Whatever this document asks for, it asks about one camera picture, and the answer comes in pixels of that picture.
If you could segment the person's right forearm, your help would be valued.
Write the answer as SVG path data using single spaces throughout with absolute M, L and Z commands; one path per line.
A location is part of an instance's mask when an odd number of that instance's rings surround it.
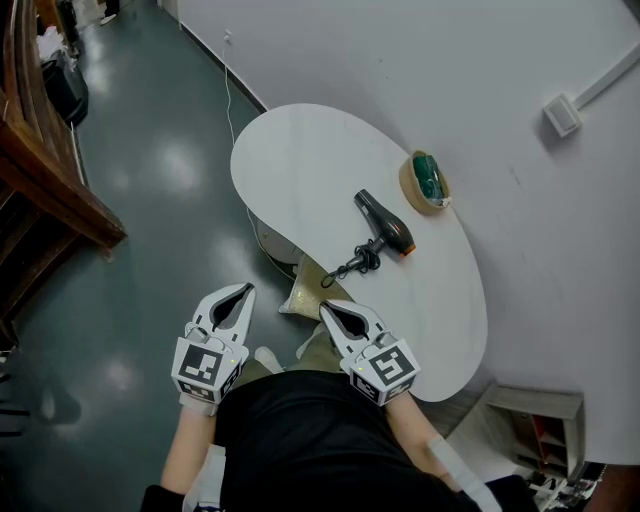
M 396 441 L 421 471 L 443 481 L 451 490 L 461 488 L 429 448 L 439 433 L 421 412 L 409 392 L 387 403 L 384 414 Z

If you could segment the white oval table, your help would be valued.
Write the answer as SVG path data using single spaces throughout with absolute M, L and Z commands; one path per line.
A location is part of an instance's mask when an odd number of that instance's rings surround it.
M 406 200 L 407 152 L 363 120 L 314 104 L 271 109 L 238 136 L 234 186 L 251 212 L 333 271 L 372 235 L 354 197 L 368 191 L 409 228 L 415 249 L 385 251 L 377 270 L 340 282 L 409 344 L 421 371 L 412 393 L 440 402 L 460 391 L 483 357 L 488 320 L 481 277 L 452 209 L 433 216 Z

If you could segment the dark wooden furniture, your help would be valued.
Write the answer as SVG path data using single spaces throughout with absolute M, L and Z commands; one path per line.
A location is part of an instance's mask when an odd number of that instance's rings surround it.
M 80 240 L 111 249 L 119 219 L 82 184 L 73 137 L 47 98 L 36 0 L 0 0 L 0 323 Z

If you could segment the green packet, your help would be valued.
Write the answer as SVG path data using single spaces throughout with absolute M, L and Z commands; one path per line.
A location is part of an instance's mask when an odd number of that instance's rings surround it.
M 415 178 L 426 199 L 440 201 L 445 198 L 438 164 L 433 156 L 417 154 L 412 160 Z

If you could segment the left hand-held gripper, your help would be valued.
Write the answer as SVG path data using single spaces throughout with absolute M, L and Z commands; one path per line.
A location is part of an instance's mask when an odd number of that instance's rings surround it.
M 195 324 L 188 324 L 186 336 L 177 340 L 172 364 L 171 377 L 183 397 L 222 402 L 249 356 L 243 343 L 255 301 L 251 283 L 228 285 L 200 301 L 193 315 Z M 228 340 L 212 333 L 224 334 Z

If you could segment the person's white shoe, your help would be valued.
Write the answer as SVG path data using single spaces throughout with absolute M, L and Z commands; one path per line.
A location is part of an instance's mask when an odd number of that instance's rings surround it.
M 266 346 L 260 346 L 255 350 L 254 359 L 271 374 L 278 374 L 284 371 L 275 354 Z

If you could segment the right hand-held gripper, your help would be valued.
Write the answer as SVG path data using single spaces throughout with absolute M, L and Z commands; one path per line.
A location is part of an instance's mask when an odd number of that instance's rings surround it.
M 419 363 L 405 339 L 384 331 L 373 309 L 350 301 L 323 301 L 319 315 L 335 347 L 346 355 L 340 367 L 357 391 L 382 407 L 411 389 Z M 359 346 L 361 341 L 368 342 Z

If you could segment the grey shelf cabinet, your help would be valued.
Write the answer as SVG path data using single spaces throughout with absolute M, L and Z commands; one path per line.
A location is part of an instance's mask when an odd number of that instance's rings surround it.
M 584 398 L 493 384 L 483 396 L 489 436 L 516 465 L 573 480 L 585 461 Z

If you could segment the round beige basket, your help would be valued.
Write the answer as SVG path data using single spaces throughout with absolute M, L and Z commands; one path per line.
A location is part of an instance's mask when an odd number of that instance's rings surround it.
M 446 208 L 442 208 L 439 206 L 440 201 L 429 200 L 423 196 L 419 188 L 418 182 L 415 178 L 413 164 L 412 164 L 413 157 L 416 156 L 417 154 L 431 155 L 424 151 L 414 151 L 405 160 L 405 162 L 401 165 L 399 170 L 400 187 L 407 201 L 417 212 L 419 212 L 422 215 L 436 215 L 444 211 Z M 442 182 L 445 198 L 446 197 L 451 198 L 448 183 L 441 171 L 440 171 L 440 179 Z

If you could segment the black floor bin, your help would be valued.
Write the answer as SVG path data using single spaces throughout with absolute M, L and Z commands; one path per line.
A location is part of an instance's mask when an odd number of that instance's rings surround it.
M 78 125 L 87 115 L 89 90 L 77 61 L 56 50 L 41 64 L 48 99 L 68 125 Z

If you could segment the person's left forearm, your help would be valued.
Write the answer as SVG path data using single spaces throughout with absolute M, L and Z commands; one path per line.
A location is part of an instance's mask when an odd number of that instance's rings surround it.
M 164 489 L 181 495 L 189 491 L 214 441 L 215 427 L 215 416 L 182 407 L 161 475 Z

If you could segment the person's black shirt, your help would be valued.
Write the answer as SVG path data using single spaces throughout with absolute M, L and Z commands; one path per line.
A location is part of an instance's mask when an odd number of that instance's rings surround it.
M 429 448 L 461 490 L 418 469 L 385 405 L 338 373 L 288 371 L 236 383 L 220 405 L 180 403 L 216 417 L 214 441 L 185 495 L 159 482 L 140 512 L 538 512 L 521 477 L 481 481 L 440 434 Z

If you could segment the white wall conduit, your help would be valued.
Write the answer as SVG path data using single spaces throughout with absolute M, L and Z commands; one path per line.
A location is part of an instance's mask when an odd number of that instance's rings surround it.
M 598 96 L 604 93 L 616 81 L 622 78 L 638 62 L 640 62 L 640 42 L 629 50 L 618 62 L 608 69 L 593 84 L 588 86 L 574 100 L 573 105 L 577 110 L 581 110 Z

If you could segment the black and orange hair dryer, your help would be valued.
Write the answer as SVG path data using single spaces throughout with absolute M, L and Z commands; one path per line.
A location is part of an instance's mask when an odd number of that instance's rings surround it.
M 379 203 L 367 190 L 361 189 L 354 196 L 354 202 L 370 226 L 374 237 L 365 244 L 355 247 L 354 256 L 333 272 L 327 273 L 321 280 L 323 289 L 328 289 L 339 279 L 357 271 L 366 274 L 377 270 L 381 265 L 379 254 L 385 248 L 400 256 L 407 256 L 415 250 L 413 236 L 395 214 Z

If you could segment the white wall junction box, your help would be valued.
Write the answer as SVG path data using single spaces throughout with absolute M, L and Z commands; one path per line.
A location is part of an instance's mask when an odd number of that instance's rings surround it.
M 556 96 L 542 111 L 560 138 L 571 135 L 582 126 L 578 110 L 565 94 Z

